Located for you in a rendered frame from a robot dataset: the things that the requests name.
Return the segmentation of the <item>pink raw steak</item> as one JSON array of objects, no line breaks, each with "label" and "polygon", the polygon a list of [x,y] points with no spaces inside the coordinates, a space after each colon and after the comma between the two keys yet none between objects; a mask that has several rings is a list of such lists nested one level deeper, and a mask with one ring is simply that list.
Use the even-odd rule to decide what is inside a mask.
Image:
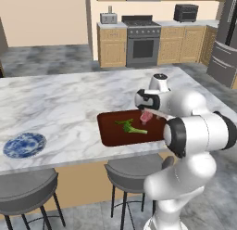
[{"label": "pink raw steak", "polygon": [[153,114],[149,111],[144,111],[140,117],[140,121],[143,125],[146,125],[153,118]]}]

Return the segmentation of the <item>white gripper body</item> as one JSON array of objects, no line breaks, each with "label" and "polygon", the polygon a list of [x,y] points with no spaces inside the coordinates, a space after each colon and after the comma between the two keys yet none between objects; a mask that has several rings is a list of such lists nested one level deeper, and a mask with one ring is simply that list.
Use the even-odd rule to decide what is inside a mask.
[{"label": "white gripper body", "polygon": [[164,118],[164,119],[166,119],[166,120],[169,119],[169,115],[168,115],[168,114],[162,113],[162,112],[160,112],[160,111],[158,111],[158,110],[145,108],[145,109],[143,109],[143,111],[147,111],[147,112],[150,112],[150,113],[156,115],[158,119],[159,119],[160,117],[161,117],[161,118]]}]

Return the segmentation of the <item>light green celery stalk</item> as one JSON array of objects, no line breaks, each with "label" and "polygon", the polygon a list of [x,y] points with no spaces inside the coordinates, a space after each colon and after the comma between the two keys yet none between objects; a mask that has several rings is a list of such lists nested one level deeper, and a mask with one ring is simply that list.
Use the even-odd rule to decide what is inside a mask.
[{"label": "light green celery stalk", "polygon": [[136,129],[127,123],[123,126],[123,129],[125,133],[147,134],[146,130]]}]

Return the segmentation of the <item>steel oven with hob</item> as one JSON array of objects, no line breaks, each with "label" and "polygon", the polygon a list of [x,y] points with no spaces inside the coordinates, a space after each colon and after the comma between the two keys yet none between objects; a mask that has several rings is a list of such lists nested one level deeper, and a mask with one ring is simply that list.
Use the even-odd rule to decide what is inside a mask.
[{"label": "steel oven with hob", "polygon": [[152,15],[122,16],[127,26],[127,67],[157,64],[161,26]]}]

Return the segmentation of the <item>wide wooden base cupboards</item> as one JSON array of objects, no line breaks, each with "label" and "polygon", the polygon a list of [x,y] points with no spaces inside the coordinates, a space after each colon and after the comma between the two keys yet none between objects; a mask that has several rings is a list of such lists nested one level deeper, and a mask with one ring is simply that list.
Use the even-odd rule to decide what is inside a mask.
[{"label": "wide wooden base cupboards", "polygon": [[217,20],[159,21],[161,36],[157,64],[209,63],[218,30]]}]

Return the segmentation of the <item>silver toaster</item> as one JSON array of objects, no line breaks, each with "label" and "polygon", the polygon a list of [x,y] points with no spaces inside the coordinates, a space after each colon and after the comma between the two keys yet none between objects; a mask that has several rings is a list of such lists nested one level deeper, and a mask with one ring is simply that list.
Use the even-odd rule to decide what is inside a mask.
[{"label": "silver toaster", "polygon": [[112,12],[112,6],[108,7],[108,11],[106,13],[100,14],[100,22],[102,24],[117,24],[118,23],[118,15]]}]

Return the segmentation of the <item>narrow wooden base cupboards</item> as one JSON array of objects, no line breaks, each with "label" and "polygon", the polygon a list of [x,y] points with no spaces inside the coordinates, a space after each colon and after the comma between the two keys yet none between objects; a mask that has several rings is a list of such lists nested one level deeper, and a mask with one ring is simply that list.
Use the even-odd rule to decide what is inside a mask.
[{"label": "narrow wooden base cupboards", "polygon": [[101,68],[124,67],[127,55],[127,26],[97,23],[97,51]]}]

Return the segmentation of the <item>blue and white plate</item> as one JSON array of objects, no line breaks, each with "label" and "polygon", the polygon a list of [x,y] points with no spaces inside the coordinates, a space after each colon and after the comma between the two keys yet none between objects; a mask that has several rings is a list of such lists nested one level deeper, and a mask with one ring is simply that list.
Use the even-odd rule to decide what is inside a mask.
[{"label": "blue and white plate", "polygon": [[46,146],[46,138],[42,134],[24,133],[8,140],[3,153],[11,159],[26,159],[35,156]]}]

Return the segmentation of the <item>black toaster oven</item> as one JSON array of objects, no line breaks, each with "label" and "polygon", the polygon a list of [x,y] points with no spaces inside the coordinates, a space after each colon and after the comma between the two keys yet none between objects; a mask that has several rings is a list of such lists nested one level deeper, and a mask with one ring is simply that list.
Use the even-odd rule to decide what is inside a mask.
[{"label": "black toaster oven", "polygon": [[177,4],[174,9],[173,19],[178,22],[195,22],[198,8],[198,5]]}]

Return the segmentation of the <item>grey steel fridge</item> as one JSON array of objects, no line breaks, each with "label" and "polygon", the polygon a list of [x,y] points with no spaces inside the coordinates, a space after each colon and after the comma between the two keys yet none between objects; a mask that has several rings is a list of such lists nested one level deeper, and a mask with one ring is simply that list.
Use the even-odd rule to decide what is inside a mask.
[{"label": "grey steel fridge", "polygon": [[237,0],[225,0],[206,73],[237,89]]}]

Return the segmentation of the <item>dark red-brown tray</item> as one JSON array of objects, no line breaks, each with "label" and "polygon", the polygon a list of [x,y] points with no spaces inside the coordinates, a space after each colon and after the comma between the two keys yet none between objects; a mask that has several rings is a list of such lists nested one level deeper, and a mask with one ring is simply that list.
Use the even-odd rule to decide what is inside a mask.
[{"label": "dark red-brown tray", "polygon": [[[138,109],[105,112],[97,115],[102,143],[106,147],[125,146],[163,140],[163,130],[166,124],[164,118],[153,118],[143,125],[140,121],[142,112]],[[146,130],[147,134],[126,133],[122,124],[117,121],[133,119],[131,124],[135,129]]]}]

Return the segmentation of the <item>grey bar stool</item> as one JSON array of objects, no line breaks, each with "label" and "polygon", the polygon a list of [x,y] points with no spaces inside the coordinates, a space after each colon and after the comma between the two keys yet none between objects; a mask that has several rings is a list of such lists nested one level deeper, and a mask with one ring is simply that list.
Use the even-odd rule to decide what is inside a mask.
[{"label": "grey bar stool", "polygon": [[52,230],[44,204],[54,197],[59,217],[66,226],[57,196],[58,173],[54,168],[0,175],[0,214],[8,230],[13,230],[10,216],[20,215],[26,229],[31,230],[25,214],[40,209],[48,230]]},{"label": "grey bar stool", "polygon": [[120,230],[124,230],[125,210],[130,206],[127,200],[129,193],[142,194],[141,211],[144,208],[145,193],[143,190],[144,179],[153,173],[157,173],[174,164],[174,157],[168,156],[164,160],[158,154],[149,154],[132,158],[110,160],[106,165],[106,173],[112,184],[111,213],[114,216],[116,189],[123,191]]}]

